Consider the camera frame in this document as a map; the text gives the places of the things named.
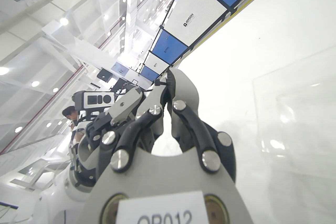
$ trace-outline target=display screen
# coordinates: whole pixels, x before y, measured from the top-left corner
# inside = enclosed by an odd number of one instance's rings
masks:
[[[97,96],[89,95],[87,97],[87,104],[88,105],[96,105],[97,104]]]

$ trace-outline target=joyson logo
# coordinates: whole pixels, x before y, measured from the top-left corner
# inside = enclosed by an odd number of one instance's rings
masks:
[[[185,21],[185,23],[183,24],[183,26],[188,26],[191,22],[191,20],[193,19],[193,14],[190,14],[190,16],[188,17],[188,19]]]

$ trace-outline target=white banner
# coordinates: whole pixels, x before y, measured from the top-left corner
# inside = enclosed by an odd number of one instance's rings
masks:
[[[152,53],[149,53],[147,60],[145,61],[145,66],[153,70],[155,73],[161,74],[168,68],[169,64]]]
[[[226,10],[217,0],[178,0],[164,29],[190,46]]]

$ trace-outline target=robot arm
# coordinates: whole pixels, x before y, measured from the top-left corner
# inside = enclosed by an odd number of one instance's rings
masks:
[[[151,148],[139,144],[145,135],[155,140],[162,134],[166,104],[172,135],[183,151],[176,157],[153,156]],[[124,124],[121,133],[112,128],[102,136],[100,148],[111,146],[112,156],[77,223],[116,223],[122,199],[196,190],[204,194],[210,224],[252,223],[234,186],[232,140],[200,120],[197,110],[197,90],[180,70],[170,69],[167,76],[155,81],[153,91],[138,106],[135,119]]]

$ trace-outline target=white floor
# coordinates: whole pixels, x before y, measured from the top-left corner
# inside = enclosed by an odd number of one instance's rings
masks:
[[[336,0],[256,0],[180,65],[255,223],[336,223]],[[155,153],[180,150],[168,133]]]

